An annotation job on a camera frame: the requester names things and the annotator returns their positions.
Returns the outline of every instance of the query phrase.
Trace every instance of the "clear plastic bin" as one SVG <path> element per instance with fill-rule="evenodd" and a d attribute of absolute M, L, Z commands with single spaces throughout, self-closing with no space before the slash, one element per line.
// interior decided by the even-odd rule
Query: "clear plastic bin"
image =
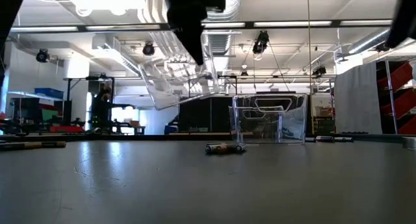
<path fill-rule="evenodd" d="M 238 144 L 305 143 L 307 95 L 237 95 L 229 111 Z"/>
<path fill-rule="evenodd" d="M 139 64 L 140 74 L 155 108 L 162 110 L 218 93 L 218 77 L 212 57 L 211 50 L 206 44 L 203 66 L 181 62 L 181 58 L 159 59 Z"/>

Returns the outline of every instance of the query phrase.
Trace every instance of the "blue box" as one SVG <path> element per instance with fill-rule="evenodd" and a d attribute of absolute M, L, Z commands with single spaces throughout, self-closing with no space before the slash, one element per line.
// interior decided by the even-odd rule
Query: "blue box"
<path fill-rule="evenodd" d="M 64 98 L 64 92 L 53 89 L 53 88 L 35 88 L 34 92 L 38 94 L 44 94 L 48 97 L 54 97 L 57 99 Z"/>

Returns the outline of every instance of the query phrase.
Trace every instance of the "green object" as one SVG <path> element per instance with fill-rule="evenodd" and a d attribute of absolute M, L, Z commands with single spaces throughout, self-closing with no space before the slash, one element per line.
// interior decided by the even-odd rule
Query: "green object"
<path fill-rule="evenodd" d="M 43 121 L 47 121 L 52 119 L 53 116 L 58 116 L 58 111 L 56 110 L 42 110 L 42 119 Z"/>

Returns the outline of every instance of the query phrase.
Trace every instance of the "gray table surface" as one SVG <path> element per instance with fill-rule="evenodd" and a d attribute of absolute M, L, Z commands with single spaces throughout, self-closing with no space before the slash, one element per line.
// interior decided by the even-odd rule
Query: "gray table surface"
<path fill-rule="evenodd" d="M 0 223 L 416 223 L 416 153 L 390 143 L 75 142 L 0 153 Z"/>

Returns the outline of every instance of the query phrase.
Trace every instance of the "person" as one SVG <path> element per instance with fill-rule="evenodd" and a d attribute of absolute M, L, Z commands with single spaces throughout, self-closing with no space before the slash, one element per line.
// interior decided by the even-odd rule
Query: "person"
<path fill-rule="evenodd" d="M 99 93 L 93 98 L 91 104 L 91 121 L 92 127 L 105 128 L 109 122 L 109 111 L 111 109 L 111 88 L 105 83 Z"/>

